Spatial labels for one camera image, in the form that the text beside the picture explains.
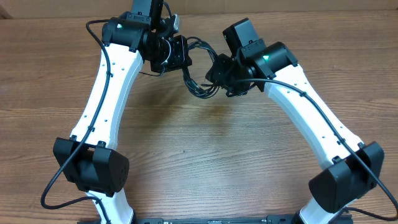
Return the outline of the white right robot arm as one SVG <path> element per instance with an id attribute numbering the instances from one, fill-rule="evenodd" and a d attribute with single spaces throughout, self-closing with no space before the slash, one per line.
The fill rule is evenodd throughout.
<path id="1" fill-rule="evenodd" d="M 282 42 L 266 45 L 249 19 L 223 31 L 231 55 L 221 54 L 206 79 L 228 96 L 258 89 L 274 100 L 311 147 L 321 172 L 308 184 L 312 198 L 294 223 L 337 223 L 348 205 L 376 186 L 384 151 L 365 144 L 333 114 Z"/>

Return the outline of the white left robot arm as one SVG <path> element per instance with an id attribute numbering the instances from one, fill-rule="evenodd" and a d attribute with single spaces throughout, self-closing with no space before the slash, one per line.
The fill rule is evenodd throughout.
<path id="1" fill-rule="evenodd" d="M 118 132 L 123 111 L 143 64 L 150 63 L 153 76 L 191 64 L 187 41 L 178 33 L 175 14 L 162 17 L 163 1 L 136 0 L 132 9 L 102 21 L 98 74 L 84 112 L 67 139 L 53 146 L 59 174 L 74 183 L 91 200 L 100 223 L 134 223 L 124 185 L 129 160 L 120 154 Z"/>

